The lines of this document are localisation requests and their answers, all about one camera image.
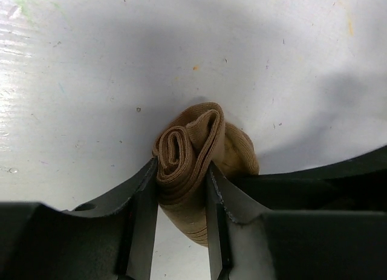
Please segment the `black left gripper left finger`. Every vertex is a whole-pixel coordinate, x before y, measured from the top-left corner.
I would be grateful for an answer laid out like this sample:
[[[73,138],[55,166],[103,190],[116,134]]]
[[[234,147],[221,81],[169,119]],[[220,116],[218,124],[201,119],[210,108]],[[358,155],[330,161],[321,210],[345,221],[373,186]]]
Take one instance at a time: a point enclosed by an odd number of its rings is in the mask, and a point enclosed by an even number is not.
[[[133,177],[73,210],[1,203],[2,279],[149,279],[157,220],[149,160]]]

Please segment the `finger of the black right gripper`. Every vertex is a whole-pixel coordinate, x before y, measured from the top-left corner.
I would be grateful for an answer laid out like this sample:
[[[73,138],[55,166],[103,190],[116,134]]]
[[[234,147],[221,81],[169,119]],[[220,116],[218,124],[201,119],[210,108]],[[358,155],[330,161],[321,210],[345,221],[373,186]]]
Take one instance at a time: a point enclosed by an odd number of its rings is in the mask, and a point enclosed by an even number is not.
[[[231,182],[271,210],[386,211],[386,147],[339,163]]]

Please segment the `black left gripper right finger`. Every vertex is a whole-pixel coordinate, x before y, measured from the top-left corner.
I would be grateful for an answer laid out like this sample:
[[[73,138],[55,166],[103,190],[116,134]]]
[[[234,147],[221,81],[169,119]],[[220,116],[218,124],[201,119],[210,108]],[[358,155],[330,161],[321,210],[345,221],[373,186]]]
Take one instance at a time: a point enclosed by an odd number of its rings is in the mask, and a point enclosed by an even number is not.
[[[386,211],[271,210],[206,174],[212,279],[385,279]]]

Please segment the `tan ribbed sock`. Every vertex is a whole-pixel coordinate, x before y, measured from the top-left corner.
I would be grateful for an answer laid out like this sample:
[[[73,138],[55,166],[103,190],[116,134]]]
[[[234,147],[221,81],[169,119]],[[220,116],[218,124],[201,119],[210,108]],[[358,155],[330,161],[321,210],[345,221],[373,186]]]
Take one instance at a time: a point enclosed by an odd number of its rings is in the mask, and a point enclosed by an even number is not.
[[[210,164],[228,178],[257,175],[259,163],[249,136],[224,118],[214,102],[185,109],[157,137],[158,203],[190,240],[206,247],[204,179]]]

